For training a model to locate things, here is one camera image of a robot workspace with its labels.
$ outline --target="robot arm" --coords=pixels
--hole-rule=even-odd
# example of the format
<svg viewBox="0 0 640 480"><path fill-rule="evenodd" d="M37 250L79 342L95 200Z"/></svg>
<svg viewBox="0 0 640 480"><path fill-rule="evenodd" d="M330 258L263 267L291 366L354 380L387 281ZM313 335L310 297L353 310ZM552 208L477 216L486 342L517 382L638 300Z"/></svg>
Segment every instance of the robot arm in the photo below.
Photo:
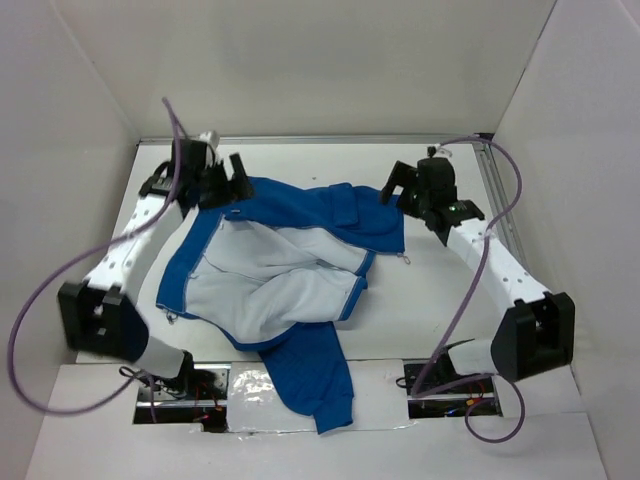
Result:
<svg viewBox="0 0 640 480"><path fill-rule="evenodd" d="M383 203L397 186L403 188L398 208L424 220L473 272L479 268L484 243L489 242L480 282L498 307L495 333L450 346L447 356L455 372L500 374L515 382L569 364L575 319L571 298L566 293L551 294L494 233L487 232L480 209L470 200L458 200L448 159L430 157L420 160L417 168L397 162L381 192Z"/></svg>
<svg viewBox="0 0 640 480"><path fill-rule="evenodd" d="M162 216L142 233L113 246L81 283L66 282L58 304L68 346L135 364L165 383L188 384L194 374L190 353L171 347L149 334L136 309L142 283L167 239L190 209L216 208L249 198L253 191L238 155L227 179L216 155L217 139L203 134L180 142L183 165L178 194ZM172 160L165 162L140 189L135 209L123 234L133 232L163 207L174 179Z"/></svg>

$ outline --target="white panel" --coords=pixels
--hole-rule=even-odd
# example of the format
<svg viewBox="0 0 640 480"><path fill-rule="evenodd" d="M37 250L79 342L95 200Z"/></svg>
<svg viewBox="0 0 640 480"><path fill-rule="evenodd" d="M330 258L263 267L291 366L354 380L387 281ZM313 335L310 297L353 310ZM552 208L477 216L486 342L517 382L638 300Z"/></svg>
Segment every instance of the white panel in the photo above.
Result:
<svg viewBox="0 0 640 480"><path fill-rule="evenodd" d="M57 0L145 136L494 131L553 0Z"/></svg>
<svg viewBox="0 0 640 480"><path fill-rule="evenodd" d="M115 365L63 366L51 401L85 405L121 383ZM528 418L502 445L478 442L459 418L324 436L210 434L191 425L132 425L136 392L132 386L89 415L46 418L27 479L606 479L581 413ZM486 435L513 428L513 420L499 417L473 422Z"/></svg>
<svg viewBox="0 0 640 480"><path fill-rule="evenodd" d="M24 478L42 416L9 386L9 330L54 268L108 238L134 142L47 1L3 2L0 10L0 469L14 480ZM45 403L67 355L58 285L36 303L18 341L20 380Z"/></svg>
<svg viewBox="0 0 640 480"><path fill-rule="evenodd" d="M393 430L409 420L401 360L349 362L353 383L353 424L339 430ZM276 392L264 364L235 362L229 374L227 423L231 432L315 432L312 417L289 410Z"/></svg>
<svg viewBox="0 0 640 480"><path fill-rule="evenodd" d="M638 0L560 0L496 138L522 168L531 268L576 301L575 368L612 479L640 470L639 21Z"/></svg>
<svg viewBox="0 0 640 480"><path fill-rule="evenodd" d="M420 144L223 144L220 153L228 157L240 152L249 175L271 177L303 188L340 182L381 188L396 160L415 165L426 156L426 149ZM454 145L451 150L460 198L471 198L480 209L489 212L473 148ZM169 145L140 147L120 211L119 222L123 224L117 225L118 229L130 218L142 182L169 156ZM153 335L189 350L197 361L255 359L254 355L235 350L211 324L179 319L170 325L155 306L166 264L194 218L195 211L161 250L140 290L138 308ZM443 247L423 222L405 218L406 255L411 265L395 256L379 255L367 276L369 288L350 319L337 324L340 343L349 360L429 356L471 282L471 270L454 252ZM492 300L484 289L479 289L452 341L488 336L495 331L497 316ZM95 361L88 355L80 355L79 359Z"/></svg>
<svg viewBox="0 0 640 480"><path fill-rule="evenodd" d="M500 411L507 418L520 417L520 402L502 377L494 377ZM518 382L526 400L527 416L548 413L584 412L580 392L569 366L541 373Z"/></svg>

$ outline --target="purple cable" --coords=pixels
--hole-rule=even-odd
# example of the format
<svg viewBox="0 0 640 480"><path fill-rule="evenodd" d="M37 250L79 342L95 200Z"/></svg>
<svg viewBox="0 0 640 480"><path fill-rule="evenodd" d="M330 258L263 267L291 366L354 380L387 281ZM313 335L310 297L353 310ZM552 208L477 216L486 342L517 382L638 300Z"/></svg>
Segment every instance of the purple cable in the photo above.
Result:
<svg viewBox="0 0 640 480"><path fill-rule="evenodd" d="M171 130L173 131L174 142L176 143L176 145L179 145L179 143L180 143L180 134L178 133L178 128L180 128L182 130L182 132L185 133L184 127L182 127L182 124L180 123L180 120L178 120L178 117L174 113L173 108L171 107L171 104L169 103L169 100L166 97L164 97L162 99L162 103L167 108L167 111L169 113L169 119L171 120ZM32 409L34 409L34 410L36 410L36 411L38 411L40 413L44 413L44 414L47 414L47 415L56 415L56 416L71 416L71 415L81 415L83 413L88 413L88 412L91 412L93 410L96 410L96 409L106 405L111 400L116 398L118 395L120 395L122 392L124 392L124 390L134 380L138 379L139 377L146 376L149 379L149 382L150 382L149 384L151 385L151 388L150 388L150 390L151 390L151 418L153 419L154 423L156 422L155 409L154 409L154 406L153 406L153 404L154 404L154 401L153 401L153 383L154 383L154 381L153 381L153 376L151 374L149 374L147 372L143 372L143 371L138 372L135 376L133 376L129 380L127 380L115 392L113 392L109 396L103 398L102 400L96 402L93 405L89 405L89 406L81 407L81 408L73 408L73 409L50 408L47 405L44 405L44 404L42 404L40 402L37 402L36 400L33 400L33 399L29 398L27 396L26 392L24 391L24 389L22 388L22 385L20 385L20 382L18 382L18 377L16 375L16 365L15 365L15 349L16 349L16 340L18 338L18 331L20 330L20 326L22 325L22 322L24 321L24 317L26 316L26 314L29 311L29 309L33 306L33 303L36 301L36 299L44 291L44 289L47 288L56 278L58 278L60 275L62 275L64 272L66 272L67 270L69 270L71 267L73 267L74 265L78 264L82 260L90 257L91 255L94 255L94 254L96 254L96 253L98 253L98 252L100 252L102 250L106 250L107 248L109 248L112 245L117 245L119 243L122 243L122 242L125 242L127 240L130 240L131 238L135 237L136 235L144 232L149 227L151 227L153 224L155 224L160 219L160 217L162 217L164 212L166 212L167 208L169 208L169 205L171 205L171 203L175 200L176 195L178 193L178 183L179 183L179 177L180 177L180 166L182 164L182 158L181 158L181 149L180 148L176 148L175 151L176 151L176 165L175 165L176 174L175 174L175 177L174 177L174 179L173 179L173 181L171 183L171 189L169 190L169 195L167 196L167 199L166 199L165 203L162 205L162 208L160 209L160 211L158 211L158 213L156 213L147 222L145 222L143 225L141 225L140 227L136 228L135 230L133 230L131 232L124 233L119 237L111 239L107 243L104 243L102 245L98 245L97 247L91 248L91 249L87 250L86 252L78 255L77 257L69 260L67 263L65 263L61 267L59 267L51 275L49 275L34 290L34 292L29 296L29 298L27 299L27 301L23 305L22 309L20 310L20 313L18 313L18 316L16 317L16 321L13 324L13 327L11 328L11 334L9 335L9 343L8 343L8 346L7 346L7 373L9 374L9 381L11 382L11 386L13 387L13 390L15 391L16 395L18 396L18 398L20 400L22 400L27 406L31 407Z"/></svg>
<svg viewBox="0 0 640 480"><path fill-rule="evenodd" d="M485 145L489 145L490 147L493 147L496 150L498 150L500 153L502 153L502 155L504 155L504 157L507 159L507 161L511 164L511 167L513 168L513 171L514 171L514 173L516 175L516 181L517 181L516 194L513 197L513 200L511 201L511 203L509 205L507 205L507 207L502 212L500 212L498 215L496 215L495 218L493 218L493 220L491 220L489 222L489 224L487 225L487 230L486 230L486 232L489 232L502 218L504 218L506 215L508 215L513 210L513 208L516 206L516 204L520 200L520 197L522 196L522 174L520 173L520 169L518 168L518 165L516 164L516 162L513 159L513 157L511 157L509 152L507 152L504 148L502 148L500 145L498 145L497 143L495 143L495 142L493 142L491 140L487 140L487 139L480 138L480 137L459 137L459 138L455 138L453 140L449 140L449 141L443 142L440 146L444 147L445 145L451 145L451 144L454 144L454 143L469 143L469 142L483 143ZM426 396L433 395L434 393L436 393L436 390L438 392L439 391L445 391L445 390L449 390L450 388L453 388L454 386L458 386L458 385L462 385L462 384L465 384L465 383L470 383L470 382L473 382L473 381L477 381L477 378L476 378L477 376L474 376L474 377L469 377L469 378L457 380L456 382L451 382L451 383L439 386L439 387L431 389L431 390L426 390L424 392L420 392L420 386L424 382L424 380L427 377L427 375L429 374L429 372L431 372L431 369L433 368L433 366L438 361L438 358L440 358L440 355L442 354L442 352L445 350L445 347L447 345L447 342L449 341L449 338L451 338L451 335L453 334L453 331L458 326L458 323L460 323L460 319L462 318L462 315L464 314L465 310L469 306L469 302L471 301L471 297L473 296L473 294L475 293L476 289L478 288L478 285L480 284L480 278L482 277L482 273L484 272L484 269L485 269L485 267L487 265L487 261L489 259L489 244L490 243L486 241L486 235L483 237L483 242L484 242L484 244L483 244L483 249L482 249L482 256L480 257L480 263L478 264L478 269L476 270L476 273L473 276L473 279L471 280L471 285L469 286L469 289L467 290L467 293L465 294L464 298L462 299L462 302L460 303L460 306L458 307L458 310L456 310L456 313L453 316L453 319L451 320L451 323L447 327L447 330L444 332L444 335L442 336L442 339L440 340L440 342L436 346L435 350L433 351L433 354L431 355L431 358L429 358L429 361L425 364L425 366L422 368L422 370L418 374L418 376L416 378L416 381L415 381L415 383L413 385L413 388L411 389L411 396L413 398L426 397ZM488 439L488 438L482 437L479 434L477 434L471 428L471 426L469 424L469 419L468 419L469 413L477 405L477 404L474 404L471 408L469 408L469 410L467 410L467 414L465 415L465 423L467 425L467 428L469 429L469 431L471 432L471 434L474 437L476 437L476 438L478 438L480 440L489 442L489 443L501 443L501 442L504 442L504 441L507 441L507 440L513 438L520 431L520 429L522 428L522 424L524 423L524 417L525 417L524 399L522 398L522 394L518 390L518 387L512 382L509 382L509 384L514 388L514 390L516 392L516 395L518 396L518 399L520 400L521 413L520 413L520 419L518 421L518 425L513 430L513 432L511 432L506 437L499 438L499 439Z"/></svg>

